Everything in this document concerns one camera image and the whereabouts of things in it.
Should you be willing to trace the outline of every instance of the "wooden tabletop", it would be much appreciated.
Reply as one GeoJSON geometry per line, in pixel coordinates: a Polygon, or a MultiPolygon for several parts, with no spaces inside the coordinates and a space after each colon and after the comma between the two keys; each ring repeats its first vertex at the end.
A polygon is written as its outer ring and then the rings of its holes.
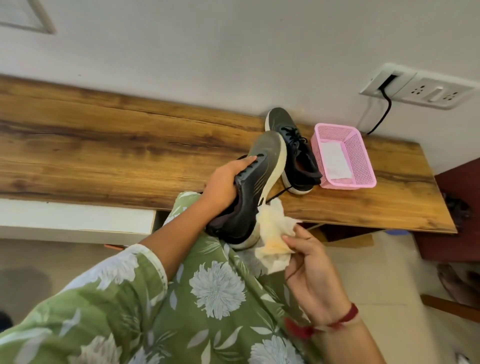
{"type": "MultiPolygon", "coordinates": [[[[168,210],[246,154],[263,127],[253,116],[0,76],[0,197],[168,210]]],[[[310,139],[313,127],[299,128],[310,139]]],[[[364,141],[375,188],[285,193],[286,214],[454,233],[420,145],[364,141]]]]}

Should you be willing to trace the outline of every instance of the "white shoe sole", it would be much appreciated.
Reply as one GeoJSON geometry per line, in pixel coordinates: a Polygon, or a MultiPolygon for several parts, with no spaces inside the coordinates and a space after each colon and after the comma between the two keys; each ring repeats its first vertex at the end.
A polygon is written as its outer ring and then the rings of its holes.
{"type": "MultiPolygon", "coordinates": [[[[270,123],[268,122],[268,116],[269,115],[270,115],[270,112],[268,112],[267,117],[265,118],[265,131],[270,130],[270,123]]],[[[285,186],[285,188],[291,187],[291,188],[288,189],[288,192],[292,192],[293,194],[307,194],[308,192],[313,190],[313,187],[311,189],[309,189],[308,191],[300,191],[300,190],[297,190],[296,188],[293,188],[292,184],[288,181],[287,174],[285,173],[285,171],[282,172],[282,182],[283,182],[283,185],[285,186]]]]}
{"type": "MultiPolygon", "coordinates": [[[[285,163],[287,161],[287,146],[285,145],[285,141],[283,140],[282,136],[278,133],[277,135],[281,141],[280,154],[276,161],[275,168],[273,169],[270,177],[268,177],[267,183],[265,184],[264,189],[262,190],[262,194],[260,195],[259,201],[261,201],[262,204],[264,204],[265,201],[267,200],[268,194],[270,193],[270,190],[274,186],[275,182],[280,178],[280,176],[283,175],[284,169],[285,169],[285,163]]],[[[247,240],[245,240],[243,243],[240,243],[240,244],[231,244],[230,246],[234,250],[248,249],[254,246],[255,244],[257,244],[257,241],[259,239],[260,239],[260,226],[258,223],[256,223],[255,228],[253,229],[251,235],[248,237],[247,240]]]]}

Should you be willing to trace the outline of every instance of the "person's left hand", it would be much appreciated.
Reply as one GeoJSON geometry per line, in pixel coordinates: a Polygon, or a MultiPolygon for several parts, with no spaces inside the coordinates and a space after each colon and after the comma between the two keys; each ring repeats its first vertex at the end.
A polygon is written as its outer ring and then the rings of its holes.
{"type": "Polygon", "coordinates": [[[256,160],[256,156],[233,160],[213,172],[200,199],[205,202],[215,217],[235,200],[237,189],[233,180],[237,174],[256,160]]]}

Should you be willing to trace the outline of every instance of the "plastic basket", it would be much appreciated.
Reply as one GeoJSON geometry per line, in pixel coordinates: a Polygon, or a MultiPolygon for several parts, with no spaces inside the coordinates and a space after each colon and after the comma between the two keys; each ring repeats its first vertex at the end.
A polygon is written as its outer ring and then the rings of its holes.
{"type": "Polygon", "coordinates": [[[356,128],[345,125],[316,124],[311,144],[318,169],[323,175],[320,182],[323,188],[357,190],[359,188],[372,188],[377,184],[365,144],[356,128]],[[331,141],[340,142],[348,167],[352,172],[352,178],[330,179],[324,170],[321,142],[331,141]]]}

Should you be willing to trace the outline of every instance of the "cloth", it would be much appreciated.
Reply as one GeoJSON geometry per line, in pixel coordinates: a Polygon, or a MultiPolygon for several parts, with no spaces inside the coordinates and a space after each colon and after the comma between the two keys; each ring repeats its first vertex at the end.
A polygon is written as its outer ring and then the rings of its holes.
{"type": "MultiPolygon", "coordinates": [[[[166,223],[198,197],[180,194],[166,223]]],[[[321,362],[311,341],[289,339],[285,330],[285,317],[308,322],[283,272],[264,273],[253,249],[236,253],[202,233],[167,282],[157,256],[133,245],[0,334],[0,362],[321,362]]]]}
{"type": "Polygon", "coordinates": [[[270,205],[258,207],[257,222],[263,246],[255,249],[255,256],[267,269],[267,274],[285,270],[293,250],[283,241],[282,235],[295,236],[293,227],[300,220],[284,215],[282,202],[275,198],[270,205]]]}

